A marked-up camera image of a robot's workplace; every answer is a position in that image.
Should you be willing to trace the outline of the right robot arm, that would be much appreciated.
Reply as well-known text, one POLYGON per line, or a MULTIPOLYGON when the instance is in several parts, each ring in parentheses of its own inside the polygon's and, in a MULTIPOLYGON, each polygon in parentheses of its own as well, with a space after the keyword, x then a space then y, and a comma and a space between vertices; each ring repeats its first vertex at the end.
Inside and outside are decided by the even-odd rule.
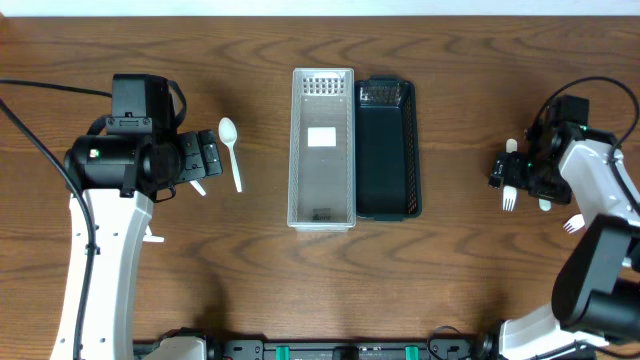
POLYGON ((502 322, 474 349, 476 359, 553 359, 639 338, 639 193, 615 136, 588 125, 589 102, 548 101, 527 131, 525 152, 500 152, 493 188, 513 187, 555 204, 577 203, 585 232, 559 272, 549 304, 502 322))

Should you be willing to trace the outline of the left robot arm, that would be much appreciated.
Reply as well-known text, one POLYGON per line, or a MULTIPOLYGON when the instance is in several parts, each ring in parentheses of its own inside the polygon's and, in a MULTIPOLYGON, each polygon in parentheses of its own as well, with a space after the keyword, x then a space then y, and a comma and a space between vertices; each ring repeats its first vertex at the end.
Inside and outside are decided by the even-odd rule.
POLYGON ((222 174, 211 130, 180 133, 185 97, 149 74, 117 74, 112 110, 67 151, 72 245, 54 359, 131 359, 140 251, 159 192, 222 174))

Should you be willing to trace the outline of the white plastic fork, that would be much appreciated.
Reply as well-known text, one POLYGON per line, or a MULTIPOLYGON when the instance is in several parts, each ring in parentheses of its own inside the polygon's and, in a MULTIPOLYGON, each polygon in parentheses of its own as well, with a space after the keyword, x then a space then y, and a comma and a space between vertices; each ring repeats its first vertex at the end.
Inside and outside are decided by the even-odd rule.
POLYGON ((567 233, 572 234, 582 229, 584 226, 585 226, 585 219, 583 215, 576 214, 564 223, 563 229, 567 233))
POLYGON ((542 211, 544 211, 544 212, 550 211, 550 210, 551 210, 551 207, 552 207, 552 205, 551 205, 551 202, 550 202, 550 201, 545 200, 545 199, 540 199, 540 200, 539 200, 539 208, 540 208, 542 211))
MULTIPOLYGON (((517 150, 517 141, 510 138, 506 141, 505 150, 507 153, 512 153, 517 150)), ((517 189, 515 187, 504 185, 502 193, 502 210, 511 212, 515 208, 517 200, 517 189)))

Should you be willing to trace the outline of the black plastic basket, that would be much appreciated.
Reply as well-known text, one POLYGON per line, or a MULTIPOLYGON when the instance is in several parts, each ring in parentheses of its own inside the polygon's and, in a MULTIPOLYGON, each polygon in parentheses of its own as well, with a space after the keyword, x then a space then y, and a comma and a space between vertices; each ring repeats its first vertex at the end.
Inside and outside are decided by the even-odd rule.
POLYGON ((379 222, 420 216, 414 85, 396 77, 372 76, 356 83, 355 100, 357 215, 379 222))

